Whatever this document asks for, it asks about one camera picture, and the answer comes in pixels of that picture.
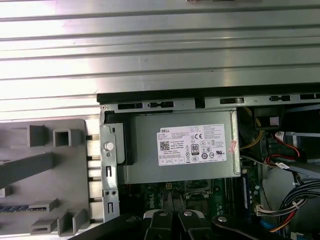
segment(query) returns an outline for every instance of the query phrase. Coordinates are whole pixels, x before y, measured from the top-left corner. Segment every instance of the metal side panel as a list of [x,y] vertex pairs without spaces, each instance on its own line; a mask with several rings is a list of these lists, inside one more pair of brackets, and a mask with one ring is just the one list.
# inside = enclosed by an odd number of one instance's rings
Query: metal side panel
[[1,1],[0,99],[14,101],[0,110],[72,96],[88,115],[101,93],[319,83],[319,15],[317,0]]

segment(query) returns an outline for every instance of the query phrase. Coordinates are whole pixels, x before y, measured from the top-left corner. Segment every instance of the power supply label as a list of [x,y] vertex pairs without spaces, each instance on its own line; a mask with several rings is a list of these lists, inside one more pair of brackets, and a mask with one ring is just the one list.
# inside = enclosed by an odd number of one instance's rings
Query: power supply label
[[223,124],[165,127],[156,139],[159,166],[227,160]]

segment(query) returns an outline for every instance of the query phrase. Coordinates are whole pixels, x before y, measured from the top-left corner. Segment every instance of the screw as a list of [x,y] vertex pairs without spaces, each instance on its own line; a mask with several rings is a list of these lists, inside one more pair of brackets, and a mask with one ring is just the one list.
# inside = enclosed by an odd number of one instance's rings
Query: screw
[[103,148],[107,151],[112,151],[114,149],[115,145],[112,142],[105,142],[103,145]]
[[218,221],[221,223],[225,223],[227,221],[227,218],[224,216],[220,216],[220,217],[218,217]]
[[136,219],[132,216],[132,217],[127,218],[125,221],[130,223],[130,222],[133,222],[134,220],[136,220]]
[[190,217],[190,216],[192,215],[192,212],[190,212],[190,211],[185,211],[185,212],[183,213],[183,215],[185,215],[186,217]]

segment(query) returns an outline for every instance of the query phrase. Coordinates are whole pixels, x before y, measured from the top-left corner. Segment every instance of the qr code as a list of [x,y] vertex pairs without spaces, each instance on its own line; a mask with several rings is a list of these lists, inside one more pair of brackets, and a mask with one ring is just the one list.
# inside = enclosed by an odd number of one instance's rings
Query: qr code
[[161,151],[170,150],[169,142],[168,141],[161,141],[160,142],[160,150]]

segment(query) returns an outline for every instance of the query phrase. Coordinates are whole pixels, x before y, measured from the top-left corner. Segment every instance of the metal frame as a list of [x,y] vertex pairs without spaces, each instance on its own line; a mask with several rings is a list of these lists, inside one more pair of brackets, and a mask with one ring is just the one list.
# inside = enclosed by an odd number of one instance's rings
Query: metal frame
[[[272,101],[271,97],[290,96],[290,100],[282,101],[281,99],[277,101]],[[222,103],[225,99],[233,99],[236,103]],[[166,101],[174,101],[174,107],[150,107],[150,103],[161,103]],[[256,95],[256,96],[230,96],[230,97],[205,97],[205,109],[228,109],[228,108],[238,108],[238,107],[258,107],[258,106],[277,106],[277,105],[295,105],[295,104],[317,104],[320,103],[320,99],[301,99],[301,94],[270,94],[270,95]],[[138,109],[118,109],[118,104],[105,104],[101,108],[105,111],[114,111],[115,113],[138,113],[138,112],[157,112],[159,110],[175,110],[183,111],[189,109],[195,109],[195,99],[159,99],[159,100],[143,100],[143,101],[131,101],[131,103],[142,103],[142,108]],[[319,104],[304,108],[320,108]]]
[[102,202],[103,221],[107,222],[120,215],[117,151],[105,148],[106,143],[116,146],[116,135],[112,133],[112,127],[104,124],[105,113],[100,113],[100,152],[101,152],[101,179],[102,179]]

